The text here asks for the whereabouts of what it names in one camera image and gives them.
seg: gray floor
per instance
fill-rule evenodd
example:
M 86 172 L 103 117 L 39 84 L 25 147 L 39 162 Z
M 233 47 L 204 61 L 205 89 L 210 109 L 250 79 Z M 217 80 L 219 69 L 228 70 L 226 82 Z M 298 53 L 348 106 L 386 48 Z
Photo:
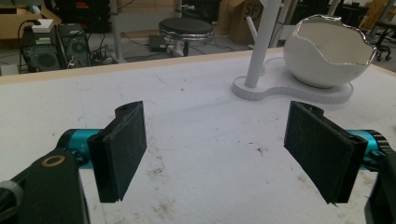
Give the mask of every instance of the gray floor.
M 396 52 L 395 43 L 396 42 L 389 40 L 384 41 L 384 44 L 392 47 L 394 52 Z M 95 63 L 97 65 L 112 63 L 111 53 L 114 52 L 114 40 L 112 38 L 112 34 L 105 34 L 105 36 L 92 34 L 89 39 L 89 45 L 93 53 L 100 54 L 99 58 L 102 60 L 96 60 Z M 249 50 L 249 48 L 245 45 L 235 45 L 227 36 L 217 36 L 210 42 L 192 42 L 189 55 L 213 54 L 241 50 Z M 122 55 L 128 63 L 174 57 L 168 52 L 150 52 L 148 40 L 146 38 L 123 38 L 122 51 Z M 19 59 L 20 56 L 18 49 L 0 49 L 0 65 L 20 64 Z M 377 60 L 373 60 L 373 64 L 396 72 L 396 57 L 390 61 L 383 60 L 379 62 Z M 27 73 L 26 66 L 21 68 L 20 73 Z

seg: white table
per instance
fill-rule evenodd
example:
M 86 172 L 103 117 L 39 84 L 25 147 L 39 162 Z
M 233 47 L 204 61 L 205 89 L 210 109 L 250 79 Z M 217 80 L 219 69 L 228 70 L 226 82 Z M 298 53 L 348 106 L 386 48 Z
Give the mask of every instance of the white table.
M 148 149 L 124 201 L 100 204 L 92 171 L 80 172 L 92 223 L 364 223 L 376 173 L 359 173 L 349 203 L 326 204 L 283 148 L 290 100 L 299 99 L 231 92 L 250 54 L 0 77 L 1 179 L 54 149 L 64 131 L 104 128 L 116 107 L 143 100 Z M 344 129 L 377 130 L 396 147 L 393 76 L 371 65 L 347 103 L 316 105 Z

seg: black equipment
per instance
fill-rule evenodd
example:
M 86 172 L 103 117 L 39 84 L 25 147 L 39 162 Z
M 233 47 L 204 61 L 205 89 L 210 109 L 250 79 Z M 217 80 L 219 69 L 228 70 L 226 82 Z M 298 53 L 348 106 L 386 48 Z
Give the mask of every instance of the black equipment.
M 87 32 L 109 31 L 110 6 L 108 0 L 55 0 L 55 13 L 63 23 L 80 23 Z
M 373 130 L 345 131 L 326 119 L 323 112 L 313 105 L 291 102 L 285 148 L 327 203 L 347 203 L 361 165 L 378 171 L 364 208 L 366 221 L 394 223 L 396 152 L 382 134 Z
M 206 21 L 215 25 L 218 23 L 220 0 L 182 0 L 182 5 L 194 9 L 182 8 L 182 17 Z
M 122 200 L 146 151 L 143 102 L 116 109 L 103 130 L 69 130 L 55 149 L 0 183 L 0 223 L 90 223 L 78 167 L 92 162 L 102 203 Z
M 66 68 L 54 28 L 49 33 L 33 33 L 31 27 L 26 27 L 21 39 L 21 54 L 31 73 Z
M 67 68 L 92 66 L 90 47 L 81 25 L 78 23 L 60 24 L 58 31 L 64 46 Z

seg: eggshell-shaped bowl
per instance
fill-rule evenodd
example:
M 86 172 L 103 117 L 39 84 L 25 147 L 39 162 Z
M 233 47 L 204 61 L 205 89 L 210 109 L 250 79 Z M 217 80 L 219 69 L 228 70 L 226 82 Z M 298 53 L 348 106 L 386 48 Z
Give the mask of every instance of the eggshell-shaped bowl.
M 300 21 L 284 47 L 287 69 L 310 86 L 330 88 L 361 75 L 376 47 L 364 34 L 340 18 L 316 15 Z

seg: black chair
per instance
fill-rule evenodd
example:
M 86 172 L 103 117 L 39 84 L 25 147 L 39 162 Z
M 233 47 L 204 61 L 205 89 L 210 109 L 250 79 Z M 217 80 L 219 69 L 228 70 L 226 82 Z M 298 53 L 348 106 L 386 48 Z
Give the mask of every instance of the black chair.
M 160 34 L 184 42 L 183 55 L 189 55 L 190 41 L 210 40 L 213 26 L 205 21 L 190 18 L 168 18 L 159 24 Z
M 382 33 L 382 35 L 379 37 L 378 41 L 375 43 L 375 46 L 377 47 L 377 54 L 376 54 L 376 59 L 378 61 L 382 60 L 382 53 L 387 52 L 387 56 L 385 56 L 385 60 L 389 61 L 391 59 L 390 57 L 390 47 L 382 45 L 382 41 L 384 41 L 385 37 L 387 37 L 390 32 L 392 32 L 394 29 L 396 29 L 396 23 L 390 22 L 390 21 L 377 21 L 375 23 L 375 26 L 383 27 L 385 28 L 385 31 Z

